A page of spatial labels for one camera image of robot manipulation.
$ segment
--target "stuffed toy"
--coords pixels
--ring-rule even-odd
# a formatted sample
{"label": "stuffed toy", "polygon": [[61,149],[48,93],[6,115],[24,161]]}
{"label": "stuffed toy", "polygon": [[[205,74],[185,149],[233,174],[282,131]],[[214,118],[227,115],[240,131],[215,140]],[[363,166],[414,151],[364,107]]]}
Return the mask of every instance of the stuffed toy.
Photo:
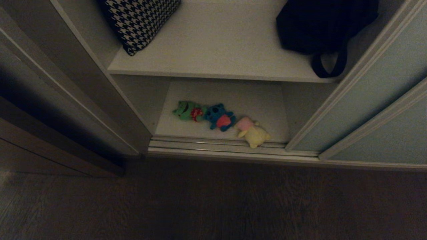
{"label": "stuffed toy", "polygon": [[227,112],[222,103],[210,107],[203,117],[212,123],[211,129],[218,127],[222,132],[233,126],[236,121],[236,116],[233,116],[233,112]]}
{"label": "stuffed toy", "polygon": [[195,122],[203,121],[203,114],[208,106],[201,106],[194,102],[179,101],[178,109],[173,110],[173,114],[181,120],[193,120]]}
{"label": "stuffed toy", "polygon": [[241,131],[238,137],[245,137],[251,148],[256,148],[271,138],[267,131],[258,126],[259,122],[253,122],[249,117],[244,117],[236,123],[236,127]]}

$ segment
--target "dark floor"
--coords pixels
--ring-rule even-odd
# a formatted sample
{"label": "dark floor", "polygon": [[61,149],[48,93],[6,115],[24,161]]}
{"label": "dark floor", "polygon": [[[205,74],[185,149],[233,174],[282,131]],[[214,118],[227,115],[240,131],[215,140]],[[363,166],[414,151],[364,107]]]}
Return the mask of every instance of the dark floor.
{"label": "dark floor", "polygon": [[151,159],[0,172],[0,239],[427,239],[427,174]]}

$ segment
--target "yellow plush toy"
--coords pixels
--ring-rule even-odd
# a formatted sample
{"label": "yellow plush toy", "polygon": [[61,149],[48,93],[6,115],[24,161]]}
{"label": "yellow plush toy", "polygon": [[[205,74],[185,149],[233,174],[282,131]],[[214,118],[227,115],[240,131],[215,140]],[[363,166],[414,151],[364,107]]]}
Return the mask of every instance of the yellow plush toy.
{"label": "yellow plush toy", "polygon": [[258,126],[259,122],[253,122],[249,117],[244,117],[236,123],[236,127],[241,131],[238,137],[245,137],[251,148],[256,148],[271,138],[266,130]]}

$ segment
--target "houndstooth pillow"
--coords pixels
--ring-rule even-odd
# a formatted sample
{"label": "houndstooth pillow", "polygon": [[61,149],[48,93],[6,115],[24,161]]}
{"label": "houndstooth pillow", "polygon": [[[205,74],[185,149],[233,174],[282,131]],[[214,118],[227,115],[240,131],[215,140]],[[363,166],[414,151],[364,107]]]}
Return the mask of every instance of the houndstooth pillow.
{"label": "houndstooth pillow", "polygon": [[98,0],[110,27],[133,56],[145,48],[181,0]]}

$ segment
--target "shelf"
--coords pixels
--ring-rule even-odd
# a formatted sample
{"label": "shelf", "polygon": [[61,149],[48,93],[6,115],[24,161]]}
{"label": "shelf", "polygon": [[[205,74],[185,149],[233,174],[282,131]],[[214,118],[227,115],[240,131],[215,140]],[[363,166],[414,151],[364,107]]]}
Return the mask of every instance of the shelf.
{"label": "shelf", "polygon": [[239,120],[247,115],[260,122],[272,138],[269,142],[289,141],[289,130],[284,110],[280,83],[224,83],[221,81],[175,81],[170,84],[155,136],[238,140],[238,129],[226,132],[210,130],[210,123],[184,121],[173,115],[178,101],[194,101],[206,105],[223,103],[227,111],[234,112]]}
{"label": "shelf", "polygon": [[185,2],[135,56],[121,48],[112,74],[336,82],[320,79],[310,56],[284,50],[275,18],[283,3]]}

